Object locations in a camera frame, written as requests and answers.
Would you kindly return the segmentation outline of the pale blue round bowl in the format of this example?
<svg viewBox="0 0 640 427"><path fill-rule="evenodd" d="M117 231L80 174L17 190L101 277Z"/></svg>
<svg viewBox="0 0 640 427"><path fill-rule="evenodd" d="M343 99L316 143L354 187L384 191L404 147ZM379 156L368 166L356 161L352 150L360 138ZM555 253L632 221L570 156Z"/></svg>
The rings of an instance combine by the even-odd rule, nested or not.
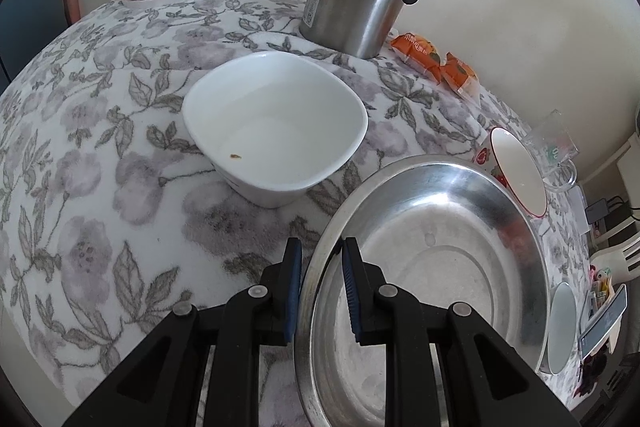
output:
<svg viewBox="0 0 640 427"><path fill-rule="evenodd" d="M574 291L569 283L559 283L551 299L547 339L540 363L542 373L558 375L567 365L576 346L577 321Z"/></svg>

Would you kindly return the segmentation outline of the large stainless steel basin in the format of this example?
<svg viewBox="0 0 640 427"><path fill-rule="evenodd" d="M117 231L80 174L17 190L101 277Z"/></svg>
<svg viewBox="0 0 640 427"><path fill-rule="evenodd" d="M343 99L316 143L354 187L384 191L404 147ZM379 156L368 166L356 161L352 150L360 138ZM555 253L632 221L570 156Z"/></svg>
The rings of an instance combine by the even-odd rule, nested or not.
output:
<svg viewBox="0 0 640 427"><path fill-rule="evenodd" d="M379 426L385 351L350 328L340 239L422 303L469 303L533 369L547 338L544 255L526 213L469 162L412 156L372 174L326 226L300 292L295 374L315 426Z"/></svg>

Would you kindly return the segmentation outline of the strawberry pattern bowl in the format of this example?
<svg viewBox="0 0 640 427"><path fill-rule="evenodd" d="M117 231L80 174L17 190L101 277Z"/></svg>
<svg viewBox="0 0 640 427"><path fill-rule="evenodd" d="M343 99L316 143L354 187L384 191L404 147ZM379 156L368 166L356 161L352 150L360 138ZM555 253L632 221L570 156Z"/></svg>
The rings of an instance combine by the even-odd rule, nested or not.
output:
<svg viewBox="0 0 640 427"><path fill-rule="evenodd" d="M500 182L529 216L544 217L548 208L544 180L532 154L514 134L493 127L473 162Z"/></svg>

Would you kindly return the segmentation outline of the white square bowl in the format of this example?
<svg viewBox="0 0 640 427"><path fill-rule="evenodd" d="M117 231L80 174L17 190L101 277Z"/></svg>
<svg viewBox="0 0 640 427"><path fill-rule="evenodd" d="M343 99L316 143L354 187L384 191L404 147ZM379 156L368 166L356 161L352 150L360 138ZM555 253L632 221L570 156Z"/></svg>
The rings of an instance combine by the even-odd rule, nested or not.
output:
<svg viewBox="0 0 640 427"><path fill-rule="evenodd" d="M368 130L363 101L306 58L259 52L208 72L183 99L198 149L236 193L288 205L355 154Z"/></svg>

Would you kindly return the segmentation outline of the smartphone on stand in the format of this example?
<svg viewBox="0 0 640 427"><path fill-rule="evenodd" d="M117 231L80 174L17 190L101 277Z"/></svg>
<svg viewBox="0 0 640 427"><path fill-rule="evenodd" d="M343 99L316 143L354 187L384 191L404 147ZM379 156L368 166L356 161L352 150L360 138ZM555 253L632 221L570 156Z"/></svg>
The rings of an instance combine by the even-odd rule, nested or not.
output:
<svg viewBox="0 0 640 427"><path fill-rule="evenodd" d="M580 335L578 347L582 354L582 359L590 357L596 353L608 339L614 326L622 321L622 316L627 309L627 288L625 284L620 285L612 299L594 314L585 332Z"/></svg>

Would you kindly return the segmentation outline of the floral fleece tablecloth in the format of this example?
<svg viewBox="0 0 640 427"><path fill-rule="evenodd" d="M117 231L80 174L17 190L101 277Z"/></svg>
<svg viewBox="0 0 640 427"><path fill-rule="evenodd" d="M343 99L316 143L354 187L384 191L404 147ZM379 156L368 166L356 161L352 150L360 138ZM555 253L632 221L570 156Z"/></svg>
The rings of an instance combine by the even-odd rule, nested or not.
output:
<svg viewBox="0 0 640 427"><path fill-rule="evenodd" d="M368 176L422 153L470 158L489 128L528 128L495 95L480 107L390 50L365 61L299 35L303 0L198 0L95 9L53 39L1 98L1 363L32 413L58 425L180 300L223 303L306 251ZM214 173L181 116L206 72L256 51L310 58L369 114L360 149L278 210Z"/></svg>

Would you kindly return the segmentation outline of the white lattice shelf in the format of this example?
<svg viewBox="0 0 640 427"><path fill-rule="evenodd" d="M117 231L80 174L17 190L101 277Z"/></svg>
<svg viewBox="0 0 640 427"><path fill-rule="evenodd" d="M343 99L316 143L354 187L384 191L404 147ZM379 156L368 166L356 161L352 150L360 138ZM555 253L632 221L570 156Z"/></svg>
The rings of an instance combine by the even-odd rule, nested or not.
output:
<svg viewBox="0 0 640 427"><path fill-rule="evenodd" d="M594 269L609 269L614 283L627 283L639 276L639 135L631 137L600 167L579 182L588 193L605 173L617 173L623 194L598 196L592 203L604 215L589 231Z"/></svg>

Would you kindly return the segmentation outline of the white power strip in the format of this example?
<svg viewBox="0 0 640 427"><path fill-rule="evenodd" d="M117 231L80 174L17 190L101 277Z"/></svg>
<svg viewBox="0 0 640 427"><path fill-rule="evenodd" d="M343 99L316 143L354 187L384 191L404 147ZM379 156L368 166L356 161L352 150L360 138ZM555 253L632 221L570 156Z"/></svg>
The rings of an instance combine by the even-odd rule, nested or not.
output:
<svg viewBox="0 0 640 427"><path fill-rule="evenodd" d="M590 231L590 224L586 216L586 200L582 188L576 184L567 191L566 195L576 222L577 232L580 235L587 234Z"/></svg>

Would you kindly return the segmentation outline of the black power adapter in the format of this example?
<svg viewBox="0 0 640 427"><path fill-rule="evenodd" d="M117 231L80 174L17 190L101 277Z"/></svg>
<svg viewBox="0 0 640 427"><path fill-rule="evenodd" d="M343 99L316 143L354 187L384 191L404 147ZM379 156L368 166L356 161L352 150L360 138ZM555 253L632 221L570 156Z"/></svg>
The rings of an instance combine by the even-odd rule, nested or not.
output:
<svg viewBox="0 0 640 427"><path fill-rule="evenodd" d="M590 225L604 219L609 213L608 201L604 198L597 200L585 209L586 219Z"/></svg>

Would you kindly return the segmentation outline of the clear glass mug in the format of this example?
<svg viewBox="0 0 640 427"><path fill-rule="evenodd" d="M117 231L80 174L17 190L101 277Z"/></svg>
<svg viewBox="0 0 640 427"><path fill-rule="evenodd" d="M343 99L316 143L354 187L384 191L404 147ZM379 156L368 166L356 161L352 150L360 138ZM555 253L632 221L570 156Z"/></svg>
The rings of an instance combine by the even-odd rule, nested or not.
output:
<svg viewBox="0 0 640 427"><path fill-rule="evenodd" d="M555 109L523 138L532 154L546 189L554 193L570 190L578 172L573 159L579 154L577 145L566 130L562 113Z"/></svg>

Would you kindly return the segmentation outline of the orange snack packet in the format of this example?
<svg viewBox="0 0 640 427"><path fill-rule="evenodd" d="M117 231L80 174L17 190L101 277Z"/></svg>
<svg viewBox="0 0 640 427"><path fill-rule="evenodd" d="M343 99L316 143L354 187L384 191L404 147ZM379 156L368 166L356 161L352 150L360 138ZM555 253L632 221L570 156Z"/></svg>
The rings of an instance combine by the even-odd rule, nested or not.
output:
<svg viewBox="0 0 640 427"><path fill-rule="evenodd" d="M434 44L420 35L406 32L390 42L401 62L436 83L442 81L442 59Z"/></svg>
<svg viewBox="0 0 640 427"><path fill-rule="evenodd" d="M440 75L460 98L480 104L480 80L474 70L460 58L448 52L446 63L440 68Z"/></svg>

